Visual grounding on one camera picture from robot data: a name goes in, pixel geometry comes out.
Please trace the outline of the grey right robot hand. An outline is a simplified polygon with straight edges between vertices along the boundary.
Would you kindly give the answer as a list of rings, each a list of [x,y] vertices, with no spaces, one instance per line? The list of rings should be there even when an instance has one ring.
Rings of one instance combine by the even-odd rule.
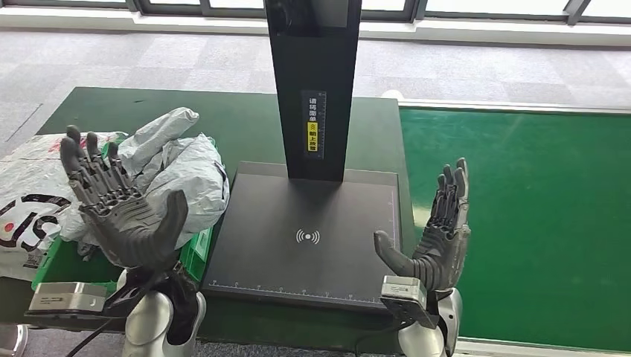
[[[417,278],[429,292],[457,285],[471,233],[466,159],[459,158],[454,168],[444,165],[437,180],[430,217],[411,257],[396,250],[386,232],[374,232],[375,252],[384,264],[398,276]]]

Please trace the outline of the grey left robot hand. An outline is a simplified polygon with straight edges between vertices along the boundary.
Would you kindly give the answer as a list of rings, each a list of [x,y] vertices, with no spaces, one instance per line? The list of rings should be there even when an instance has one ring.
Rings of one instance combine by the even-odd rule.
[[[176,259],[176,243],[188,216],[183,190],[167,194],[159,216],[133,183],[115,143],[103,157],[94,132],[82,137],[67,126],[60,160],[68,184],[80,202],[82,220],[91,228],[108,260],[123,268],[159,268]]]

